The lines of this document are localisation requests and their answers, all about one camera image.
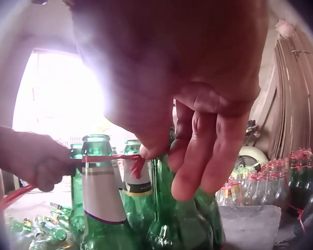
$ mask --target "red rope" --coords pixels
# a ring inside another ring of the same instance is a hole
[[[83,162],[102,162],[102,161],[111,161],[117,159],[126,159],[126,160],[133,160],[135,163],[131,167],[132,174],[137,178],[141,178],[141,170],[144,166],[145,159],[142,158],[140,155],[111,155],[111,156],[104,156],[104,155],[92,155],[92,156],[84,156],[82,161]],[[9,195],[1,199],[0,201],[0,211],[4,211],[7,207],[12,205],[15,201],[20,199],[24,194],[30,192],[31,190],[35,189],[36,187],[33,185],[27,185],[25,187],[19,188]]]

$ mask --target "neck label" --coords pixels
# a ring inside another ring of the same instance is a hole
[[[82,169],[83,207],[87,215],[106,224],[126,221],[113,167]]]
[[[141,178],[137,179],[132,174],[131,167],[134,161],[124,160],[123,192],[130,196],[147,196],[152,194],[151,179],[148,173],[148,162],[146,161],[142,170]]]

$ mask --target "clear glass bottle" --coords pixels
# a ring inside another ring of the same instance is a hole
[[[280,173],[280,177],[278,179],[278,189],[273,204],[277,207],[280,207],[282,211],[282,217],[284,218],[285,213],[290,205],[290,194],[283,173]]]
[[[222,206],[235,206],[235,202],[232,197],[231,187],[228,189],[222,190],[221,205]]]
[[[257,181],[253,179],[248,180],[248,189],[245,195],[242,198],[242,204],[244,206],[249,206],[250,201],[252,200],[253,195],[255,194]]]
[[[258,180],[256,184],[255,193],[252,200],[249,201],[249,206],[259,206],[264,196],[266,180]]]
[[[248,181],[248,172],[241,173],[241,195],[245,196],[245,193],[248,189],[249,181]]]
[[[233,185],[231,187],[231,192],[232,192],[232,199],[233,199],[234,206],[240,206],[240,202],[241,202],[240,183]]]
[[[274,179],[267,177],[265,183],[264,196],[261,200],[261,205],[272,205],[275,201],[275,196],[271,193],[272,181]]]

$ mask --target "bright light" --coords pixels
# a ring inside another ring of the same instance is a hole
[[[78,57],[31,54],[16,100],[13,129],[57,139],[94,133],[103,119],[100,85]]]

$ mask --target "green glass bottle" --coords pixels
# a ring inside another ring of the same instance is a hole
[[[25,226],[32,230],[32,233],[36,240],[44,240],[47,238],[47,235],[41,231],[39,226],[34,223],[32,219],[24,218],[23,222]]]
[[[70,230],[69,228],[69,218],[67,215],[60,215],[60,214],[52,214],[53,218],[58,221],[58,225],[66,230]]]
[[[107,135],[83,138],[83,155],[109,156]],[[81,250],[139,250],[141,241],[130,227],[111,161],[89,162],[82,168],[85,233]]]
[[[128,155],[139,154],[141,143],[139,140],[126,141],[125,153]],[[151,180],[148,173],[148,164],[145,162],[141,178],[136,179],[130,168],[134,161],[124,160],[123,192],[121,193],[124,209],[129,224],[133,230],[146,238],[149,226],[154,220],[154,201]]]
[[[71,176],[72,209],[69,214],[69,231],[73,234],[76,244],[80,244],[85,231],[85,219],[82,200],[82,174],[81,169],[85,165],[82,162],[82,144],[71,144],[71,158],[81,159],[75,168],[75,174]]]
[[[210,223],[213,232],[214,250],[221,249],[224,242],[224,229],[220,218],[220,212],[214,194],[208,195],[201,188],[195,193],[195,203],[197,209]]]
[[[20,223],[19,221],[15,220],[15,218],[10,217],[8,219],[8,225],[9,230],[14,233],[20,233],[25,228],[25,225],[23,223]]]
[[[49,221],[49,222],[51,222],[51,223],[53,223],[53,224],[55,224],[55,225],[58,224],[58,222],[55,221],[54,218],[51,218],[51,217],[49,217],[49,216],[44,216],[43,218],[42,218],[42,217],[39,218],[39,215],[37,215],[35,220],[37,220],[37,221],[39,221],[39,222],[41,222],[42,220],[44,220],[44,221]]]
[[[40,226],[41,230],[52,236],[58,241],[64,241],[67,238],[66,231],[60,226],[53,224],[50,221],[44,221],[41,216],[36,216],[35,221]]]
[[[141,143],[139,140],[128,140],[125,142],[124,154],[133,155],[139,154]]]
[[[53,206],[55,209],[63,211],[66,214],[69,214],[71,212],[71,207],[64,207],[62,205],[56,204],[56,203],[52,203],[50,202],[50,206]]]
[[[67,215],[67,213],[65,213],[64,211],[58,210],[58,209],[53,209],[50,210],[51,214],[59,214],[59,215]]]
[[[154,221],[147,239],[153,250],[211,250],[212,228],[198,212],[194,199],[180,202],[173,198],[174,173],[168,167],[168,155],[152,161]]]

